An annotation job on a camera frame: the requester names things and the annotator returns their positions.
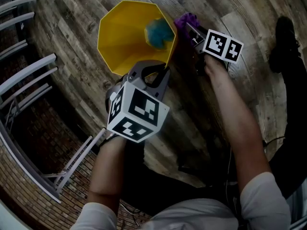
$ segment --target yellow bucket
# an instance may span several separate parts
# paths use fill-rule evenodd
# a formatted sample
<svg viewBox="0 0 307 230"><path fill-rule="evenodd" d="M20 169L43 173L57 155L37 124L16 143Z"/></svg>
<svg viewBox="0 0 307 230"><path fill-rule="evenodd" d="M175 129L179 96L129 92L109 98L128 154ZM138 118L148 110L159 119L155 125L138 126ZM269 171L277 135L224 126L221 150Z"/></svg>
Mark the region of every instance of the yellow bucket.
<svg viewBox="0 0 307 230"><path fill-rule="evenodd" d="M146 43L144 29L152 20L165 18L175 37L165 50ZM168 64L177 45L173 20L154 3L121 1L101 20L97 49L111 72L125 75L140 60L160 60Z"/></svg>

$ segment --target hand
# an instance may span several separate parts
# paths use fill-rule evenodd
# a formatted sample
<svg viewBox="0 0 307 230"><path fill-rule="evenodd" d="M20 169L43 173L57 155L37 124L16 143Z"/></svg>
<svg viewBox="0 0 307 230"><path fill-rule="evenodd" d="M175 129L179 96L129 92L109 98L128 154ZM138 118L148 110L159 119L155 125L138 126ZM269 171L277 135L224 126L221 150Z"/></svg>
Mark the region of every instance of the hand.
<svg viewBox="0 0 307 230"><path fill-rule="evenodd" d="M218 61L216 58L212 57L211 55L205 55L205 72L211 78L216 74L226 72L226 69L222 62Z"/></svg>

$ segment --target person's right arm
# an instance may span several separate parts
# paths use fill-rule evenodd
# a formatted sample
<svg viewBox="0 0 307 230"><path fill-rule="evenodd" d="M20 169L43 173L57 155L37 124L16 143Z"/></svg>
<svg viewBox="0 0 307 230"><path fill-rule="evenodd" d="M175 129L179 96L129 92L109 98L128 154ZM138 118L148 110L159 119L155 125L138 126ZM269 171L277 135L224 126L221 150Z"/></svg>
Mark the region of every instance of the person's right arm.
<svg viewBox="0 0 307 230"><path fill-rule="evenodd" d="M242 216L252 229L287 229L289 206L271 173L260 127L221 62L209 55L205 61L236 161Z"/></svg>

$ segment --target foot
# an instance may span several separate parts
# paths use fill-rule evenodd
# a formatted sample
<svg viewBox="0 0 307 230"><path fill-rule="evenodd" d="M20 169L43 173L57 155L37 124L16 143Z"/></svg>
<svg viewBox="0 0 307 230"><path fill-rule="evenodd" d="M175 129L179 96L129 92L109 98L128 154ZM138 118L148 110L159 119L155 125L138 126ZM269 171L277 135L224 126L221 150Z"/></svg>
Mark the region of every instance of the foot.
<svg viewBox="0 0 307 230"><path fill-rule="evenodd" d="M287 62L300 56L294 26L289 18L282 16L278 19L275 36L276 47L271 52L269 64L273 72L281 72Z"/></svg>

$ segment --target purple object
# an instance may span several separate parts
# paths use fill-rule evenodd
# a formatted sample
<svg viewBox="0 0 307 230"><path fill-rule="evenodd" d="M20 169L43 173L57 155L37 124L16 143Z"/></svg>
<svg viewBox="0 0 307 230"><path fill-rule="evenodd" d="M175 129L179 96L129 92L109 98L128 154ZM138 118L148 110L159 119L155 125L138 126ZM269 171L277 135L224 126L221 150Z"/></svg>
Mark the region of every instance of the purple object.
<svg viewBox="0 0 307 230"><path fill-rule="evenodd" d="M194 28L197 28L200 25L197 16L192 13L185 13L180 18L175 19L174 23L177 30L180 32L180 34L184 35L186 39L190 39L188 31L186 30L186 24L189 23Z"/></svg>

